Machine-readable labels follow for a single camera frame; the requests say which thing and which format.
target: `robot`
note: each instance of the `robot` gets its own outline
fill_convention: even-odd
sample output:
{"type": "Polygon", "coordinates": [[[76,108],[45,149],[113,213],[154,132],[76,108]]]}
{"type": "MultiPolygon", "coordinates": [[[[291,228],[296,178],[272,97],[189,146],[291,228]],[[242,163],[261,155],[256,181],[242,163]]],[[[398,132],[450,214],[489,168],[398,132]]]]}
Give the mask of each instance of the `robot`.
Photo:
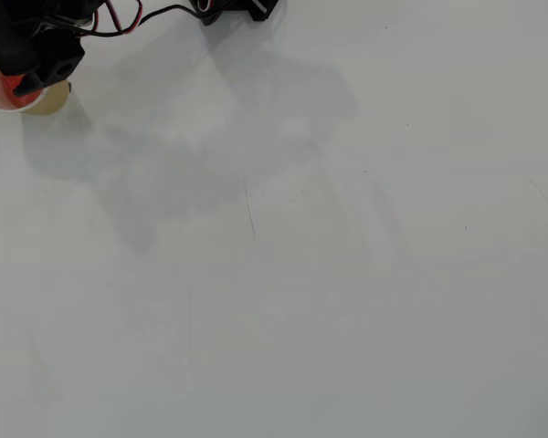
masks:
{"type": "Polygon", "coordinates": [[[151,18],[173,9],[183,10],[210,26],[226,11],[248,11],[255,21],[268,19],[278,0],[190,0],[138,15],[122,28],[111,0],[0,0],[0,71],[22,77],[14,95],[22,98],[67,79],[83,59],[85,36],[119,37],[151,18]],[[115,32],[98,32],[99,10],[106,5],[115,32]]]}

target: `black wire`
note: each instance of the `black wire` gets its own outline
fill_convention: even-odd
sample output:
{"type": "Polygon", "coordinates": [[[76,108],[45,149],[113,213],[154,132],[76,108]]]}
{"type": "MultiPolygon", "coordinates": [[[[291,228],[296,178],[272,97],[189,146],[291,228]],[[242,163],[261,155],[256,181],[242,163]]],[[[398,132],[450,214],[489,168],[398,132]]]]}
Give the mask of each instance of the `black wire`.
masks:
{"type": "Polygon", "coordinates": [[[219,9],[209,10],[205,13],[200,13],[200,14],[198,14],[193,9],[189,9],[188,7],[183,6],[183,5],[170,5],[170,6],[162,8],[162,9],[159,9],[158,11],[151,12],[147,16],[144,16],[142,18],[142,20],[140,20],[140,24],[138,26],[142,26],[144,23],[146,23],[151,18],[159,16],[160,14],[164,14],[165,12],[172,11],[174,9],[180,9],[181,11],[185,11],[187,14],[190,14],[190,15],[194,16],[195,18],[199,19],[199,20],[206,20],[207,18],[213,18],[214,16],[224,12],[226,9],[229,8],[229,6],[231,5],[231,2],[232,2],[232,0],[229,0],[223,6],[221,6],[219,9]]]}
{"type": "Polygon", "coordinates": [[[121,28],[120,19],[118,18],[118,15],[116,14],[116,9],[113,7],[113,4],[110,2],[110,0],[104,0],[106,7],[108,8],[108,12],[110,12],[111,21],[113,22],[113,25],[116,27],[116,30],[118,32],[121,32],[123,29],[121,28]]]}
{"type": "Polygon", "coordinates": [[[99,25],[100,25],[100,13],[96,10],[95,13],[93,14],[93,27],[91,28],[91,30],[95,32],[96,30],[98,30],[99,25]]]}
{"type": "MultiPolygon", "coordinates": [[[[181,11],[185,11],[186,13],[194,16],[195,18],[197,18],[199,20],[206,20],[207,18],[213,18],[214,16],[217,16],[217,15],[221,14],[222,12],[224,12],[226,9],[229,8],[232,1],[233,0],[227,1],[219,9],[210,10],[210,11],[207,11],[206,13],[202,13],[202,14],[198,14],[193,9],[189,9],[188,7],[185,7],[183,5],[167,6],[167,7],[164,7],[162,9],[159,9],[158,11],[151,12],[147,16],[144,16],[140,20],[140,24],[138,26],[142,26],[144,23],[146,23],[151,18],[159,16],[160,14],[164,14],[165,12],[172,11],[174,9],[180,9],[181,11]]],[[[137,23],[137,20],[138,20],[138,16],[136,16],[136,19],[132,22],[130,27],[133,27],[137,23]]],[[[57,27],[59,29],[73,30],[73,31],[78,32],[82,35],[92,35],[94,37],[111,38],[111,37],[119,37],[120,35],[125,35],[125,29],[122,30],[122,31],[118,31],[118,32],[95,32],[93,30],[82,29],[80,27],[76,27],[76,26],[73,26],[73,25],[68,25],[67,23],[60,22],[60,21],[55,20],[55,19],[53,19],[49,16],[43,17],[42,22],[47,24],[47,25],[57,27]]]]}

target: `white surface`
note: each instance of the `white surface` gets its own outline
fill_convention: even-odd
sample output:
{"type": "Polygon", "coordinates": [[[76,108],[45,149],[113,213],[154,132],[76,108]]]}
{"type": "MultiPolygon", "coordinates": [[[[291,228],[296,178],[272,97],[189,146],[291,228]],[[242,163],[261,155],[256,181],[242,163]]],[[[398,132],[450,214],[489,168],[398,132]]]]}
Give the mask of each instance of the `white surface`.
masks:
{"type": "Polygon", "coordinates": [[[0,437],[548,437],[548,0],[281,2],[0,114],[0,437]]]}

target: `black plastic bracket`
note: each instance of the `black plastic bracket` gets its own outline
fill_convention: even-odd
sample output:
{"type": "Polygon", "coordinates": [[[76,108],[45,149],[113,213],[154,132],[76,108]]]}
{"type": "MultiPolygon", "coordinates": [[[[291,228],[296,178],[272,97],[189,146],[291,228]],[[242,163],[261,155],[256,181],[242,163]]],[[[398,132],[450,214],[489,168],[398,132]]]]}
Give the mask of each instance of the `black plastic bracket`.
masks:
{"type": "MultiPolygon", "coordinates": [[[[190,0],[195,11],[198,14],[203,14],[203,12],[199,10],[198,1],[204,2],[207,0],[190,0]]],[[[214,9],[219,9],[227,3],[227,0],[214,0],[214,2],[214,9]]],[[[270,17],[277,2],[278,0],[233,0],[230,2],[226,11],[248,11],[254,21],[266,21],[270,17]]],[[[205,26],[211,26],[220,16],[221,14],[216,14],[201,21],[205,26]]]]}
{"type": "Polygon", "coordinates": [[[29,71],[16,87],[17,97],[67,79],[85,55],[79,38],[65,30],[43,32],[33,39],[33,46],[41,64],[29,71]]]}

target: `cable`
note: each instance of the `cable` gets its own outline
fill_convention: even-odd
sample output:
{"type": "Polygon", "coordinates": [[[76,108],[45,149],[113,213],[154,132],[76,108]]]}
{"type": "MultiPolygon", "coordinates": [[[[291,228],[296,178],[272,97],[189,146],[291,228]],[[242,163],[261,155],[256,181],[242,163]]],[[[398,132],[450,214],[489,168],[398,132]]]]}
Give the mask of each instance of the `cable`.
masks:
{"type": "Polygon", "coordinates": [[[91,32],[96,32],[98,30],[98,26],[100,25],[100,12],[96,9],[96,11],[93,13],[93,27],[91,28],[91,32]]]}
{"type": "Polygon", "coordinates": [[[151,18],[159,16],[160,14],[164,14],[165,12],[172,11],[174,9],[179,9],[181,11],[185,11],[187,14],[190,14],[191,16],[194,16],[195,18],[197,18],[199,20],[206,20],[208,18],[213,18],[214,16],[217,16],[217,15],[221,14],[222,12],[224,12],[226,9],[228,9],[233,0],[228,0],[227,2],[224,3],[223,6],[219,7],[218,9],[209,10],[208,12],[201,13],[201,14],[198,14],[193,9],[189,9],[188,7],[185,7],[183,5],[171,5],[171,6],[167,6],[167,7],[164,7],[162,9],[159,9],[157,11],[151,12],[150,14],[148,14],[147,16],[144,16],[144,17],[142,17],[142,1],[141,0],[136,0],[136,1],[138,2],[138,14],[137,14],[136,18],[134,18],[134,21],[132,21],[132,24],[130,25],[130,27],[128,27],[126,29],[118,30],[117,32],[97,32],[93,29],[91,29],[91,30],[82,29],[80,27],[69,25],[67,23],[63,23],[61,21],[58,21],[54,18],[51,18],[50,16],[43,17],[41,21],[44,24],[49,25],[49,26],[53,26],[55,28],[67,29],[67,30],[72,30],[74,32],[78,32],[78,33],[80,33],[81,36],[92,35],[94,37],[111,38],[111,37],[119,37],[121,35],[129,34],[136,27],[142,26],[144,23],[146,23],[151,18]]]}
{"type": "Polygon", "coordinates": [[[92,35],[95,37],[103,37],[103,38],[109,38],[109,37],[119,37],[120,35],[126,35],[130,34],[138,25],[141,23],[142,18],[142,2],[141,0],[136,0],[138,2],[138,14],[136,15],[136,18],[134,18],[134,21],[132,21],[132,24],[130,27],[126,29],[119,30],[117,32],[96,32],[94,30],[87,30],[87,29],[81,29],[79,27],[68,25],[67,23],[62,23],[58,20],[55,20],[49,16],[43,17],[43,23],[57,27],[59,29],[67,29],[67,30],[73,30],[75,32],[79,32],[82,35],[92,35]]]}
{"type": "Polygon", "coordinates": [[[201,12],[207,12],[209,9],[211,9],[211,6],[213,6],[213,0],[205,0],[205,1],[206,1],[206,5],[205,5],[205,7],[202,7],[201,6],[202,0],[197,0],[197,8],[201,12]]]}
{"type": "Polygon", "coordinates": [[[118,18],[118,14],[116,14],[116,8],[113,7],[113,4],[110,0],[104,0],[104,3],[106,4],[106,7],[108,8],[108,11],[110,12],[111,21],[113,22],[113,25],[116,27],[116,30],[118,32],[122,31],[120,19],[118,18]]]}
{"type": "Polygon", "coordinates": [[[190,14],[191,16],[194,16],[195,18],[199,19],[199,20],[206,20],[207,18],[212,18],[218,14],[221,14],[222,12],[224,12],[226,9],[229,8],[229,6],[231,5],[231,2],[232,0],[228,0],[223,6],[221,6],[220,8],[216,9],[216,10],[212,10],[212,11],[209,11],[208,13],[203,13],[203,14],[198,14],[196,11],[194,11],[193,9],[189,9],[188,7],[185,7],[183,5],[171,5],[171,6],[167,6],[167,7],[164,7],[162,9],[159,9],[158,11],[154,11],[154,12],[151,12],[150,14],[148,14],[147,16],[145,16],[139,26],[142,26],[144,23],[146,23],[148,20],[150,20],[151,18],[154,18],[156,16],[159,16],[160,14],[164,14],[165,12],[168,12],[168,11],[172,11],[174,9],[179,9],[181,11],[185,11],[187,14],[190,14]]]}

